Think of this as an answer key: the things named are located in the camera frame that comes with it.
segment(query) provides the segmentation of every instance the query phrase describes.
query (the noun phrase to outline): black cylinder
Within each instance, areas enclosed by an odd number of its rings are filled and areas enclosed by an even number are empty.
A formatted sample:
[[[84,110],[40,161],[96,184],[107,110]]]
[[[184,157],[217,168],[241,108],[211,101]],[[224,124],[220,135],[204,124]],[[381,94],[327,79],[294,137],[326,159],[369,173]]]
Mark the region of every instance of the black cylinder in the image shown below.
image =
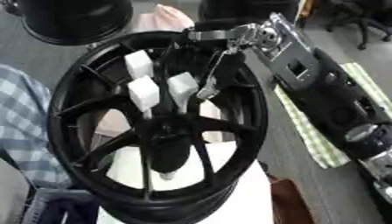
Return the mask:
[[[222,18],[268,19],[271,12],[284,15],[294,22],[298,0],[203,0],[199,7],[200,20]]]
[[[132,17],[130,0],[18,0],[24,27],[44,42],[77,46],[119,32]]]

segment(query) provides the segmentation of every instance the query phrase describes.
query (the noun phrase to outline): chair leg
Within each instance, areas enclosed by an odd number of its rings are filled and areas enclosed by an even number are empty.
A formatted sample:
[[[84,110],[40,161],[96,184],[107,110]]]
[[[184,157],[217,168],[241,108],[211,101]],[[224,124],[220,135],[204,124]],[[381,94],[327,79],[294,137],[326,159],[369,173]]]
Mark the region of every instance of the chair leg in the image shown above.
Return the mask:
[[[365,50],[368,44],[368,28],[364,21],[360,21],[357,24],[360,27],[360,33],[362,34],[362,43],[358,45],[359,50]]]
[[[383,41],[385,41],[385,42],[390,41],[391,32],[389,31],[388,27],[386,27],[385,25],[380,24],[374,20],[369,20],[369,21],[367,21],[367,23],[368,23],[368,25],[370,25],[376,29],[379,29],[382,32],[385,32],[386,35],[385,35],[385,37],[382,38]]]
[[[357,17],[343,17],[343,18],[337,18],[331,21],[327,26],[326,30],[328,32],[332,32],[333,28],[336,26],[342,26],[342,25],[348,25],[348,24],[357,24],[358,23],[358,18]]]

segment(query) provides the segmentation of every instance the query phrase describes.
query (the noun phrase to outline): blue plaid fabric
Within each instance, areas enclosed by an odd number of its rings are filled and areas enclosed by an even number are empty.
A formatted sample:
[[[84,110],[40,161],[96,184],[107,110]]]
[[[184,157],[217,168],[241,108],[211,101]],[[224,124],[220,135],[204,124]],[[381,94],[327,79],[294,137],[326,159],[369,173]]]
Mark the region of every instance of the blue plaid fabric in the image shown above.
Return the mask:
[[[35,186],[66,188],[71,179],[48,151],[46,111],[50,99],[44,85],[15,68],[0,65],[0,148]]]

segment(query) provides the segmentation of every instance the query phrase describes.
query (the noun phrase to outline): black office chair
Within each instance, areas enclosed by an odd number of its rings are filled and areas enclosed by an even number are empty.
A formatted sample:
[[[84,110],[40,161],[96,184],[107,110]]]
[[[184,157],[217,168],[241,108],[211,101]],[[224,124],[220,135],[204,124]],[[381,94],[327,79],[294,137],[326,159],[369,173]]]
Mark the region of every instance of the black office chair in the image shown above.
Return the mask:
[[[335,6],[333,20],[327,25],[326,30],[333,31],[333,28],[341,25],[356,24],[360,27],[362,43],[358,45],[359,50],[365,50],[368,44],[368,27],[374,27],[386,33],[383,41],[390,41],[391,32],[389,29],[373,19],[377,11],[382,11],[383,0],[351,0],[343,1]]]

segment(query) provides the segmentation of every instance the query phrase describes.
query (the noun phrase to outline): green checkered cloth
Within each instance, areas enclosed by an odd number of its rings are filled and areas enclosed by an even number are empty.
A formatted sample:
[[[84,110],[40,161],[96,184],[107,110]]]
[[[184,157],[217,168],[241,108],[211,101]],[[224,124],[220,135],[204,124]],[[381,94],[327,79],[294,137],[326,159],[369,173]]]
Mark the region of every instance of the green checkered cloth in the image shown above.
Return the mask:
[[[388,97],[380,90],[366,71],[357,63],[346,63],[343,69],[361,85],[364,90],[392,117],[392,103]],[[305,114],[299,111],[286,93],[276,87],[275,93],[284,105],[287,113],[304,140],[304,144],[313,159],[324,169],[334,168],[346,164],[350,159],[322,136],[316,128],[309,122]]]

